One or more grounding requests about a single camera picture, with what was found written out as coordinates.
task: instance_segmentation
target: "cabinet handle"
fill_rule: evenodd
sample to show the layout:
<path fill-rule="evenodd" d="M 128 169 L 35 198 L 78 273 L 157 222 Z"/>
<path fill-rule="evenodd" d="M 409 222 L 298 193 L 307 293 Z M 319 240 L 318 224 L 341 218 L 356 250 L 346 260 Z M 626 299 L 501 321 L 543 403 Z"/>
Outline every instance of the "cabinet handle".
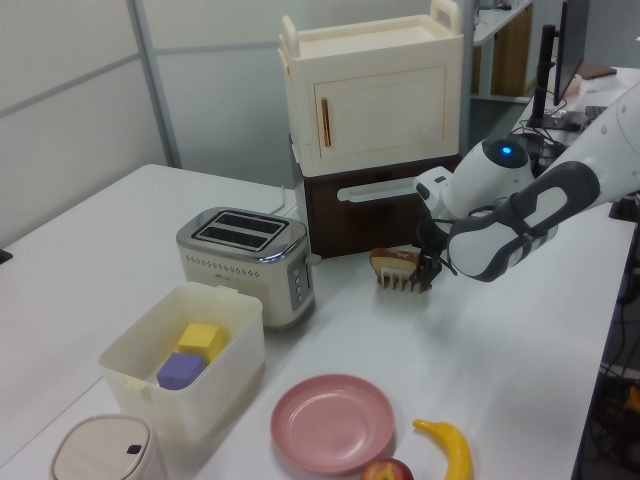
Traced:
<path fill-rule="evenodd" d="M 327 98 L 322 97 L 322 127 L 324 128 L 324 146 L 331 146 L 331 130 L 329 129 L 329 106 L 327 105 Z"/>

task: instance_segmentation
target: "computer monitor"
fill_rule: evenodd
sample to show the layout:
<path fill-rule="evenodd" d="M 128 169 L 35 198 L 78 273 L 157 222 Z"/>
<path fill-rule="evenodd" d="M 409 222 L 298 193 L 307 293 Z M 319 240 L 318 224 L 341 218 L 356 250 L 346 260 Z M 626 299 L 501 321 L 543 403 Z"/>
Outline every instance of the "computer monitor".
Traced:
<path fill-rule="evenodd" d="M 545 113 L 545 102 L 549 86 L 549 71 L 554 65 L 556 74 L 553 104 L 556 106 L 560 105 L 562 97 L 580 68 L 584 60 L 588 18 L 589 0 L 565 0 L 562 4 L 560 29 L 556 31 L 553 25 L 543 27 L 533 110 L 527 122 L 528 126 L 569 131 L 577 131 L 583 126 L 585 117 L 582 112 L 559 110 L 548 114 Z M 558 54 L 554 64 L 551 61 L 551 55 L 556 36 L 558 37 Z"/>

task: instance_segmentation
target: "pink plate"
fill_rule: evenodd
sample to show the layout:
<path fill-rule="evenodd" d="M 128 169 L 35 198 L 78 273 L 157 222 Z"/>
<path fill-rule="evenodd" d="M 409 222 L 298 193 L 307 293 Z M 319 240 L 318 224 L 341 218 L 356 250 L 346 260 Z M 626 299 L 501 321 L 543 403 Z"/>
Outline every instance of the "pink plate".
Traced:
<path fill-rule="evenodd" d="M 375 385 L 350 375 L 322 375 L 283 395 L 271 415 L 271 437 L 291 462 L 341 475 L 375 459 L 391 441 L 395 420 Z"/>

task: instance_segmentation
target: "white wall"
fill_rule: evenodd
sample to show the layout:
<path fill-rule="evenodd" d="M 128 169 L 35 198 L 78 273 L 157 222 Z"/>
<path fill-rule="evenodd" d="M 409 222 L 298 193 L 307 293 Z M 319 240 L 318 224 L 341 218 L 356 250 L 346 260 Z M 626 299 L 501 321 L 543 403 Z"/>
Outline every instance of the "white wall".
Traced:
<path fill-rule="evenodd" d="M 613 67 L 640 68 L 640 2 L 591 0 L 585 59 Z"/>
<path fill-rule="evenodd" d="M 166 164 L 125 0 L 1 2 L 0 44 L 0 248 Z"/>
<path fill-rule="evenodd" d="M 425 14 L 430 3 L 136 0 L 175 157 L 189 170 L 291 187 L 282 17 L 305 30 Z"/>

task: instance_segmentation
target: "red apple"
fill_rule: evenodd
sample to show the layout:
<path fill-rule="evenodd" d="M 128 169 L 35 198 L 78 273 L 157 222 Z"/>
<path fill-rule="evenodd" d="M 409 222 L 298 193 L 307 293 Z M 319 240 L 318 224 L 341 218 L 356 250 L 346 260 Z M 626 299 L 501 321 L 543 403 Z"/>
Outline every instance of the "red apple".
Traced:
<path fill-rule="evenodd" d="M 400 460 L 385 458 L 371 462 L 360 480 L 413 480 L 413 474 Z"/>

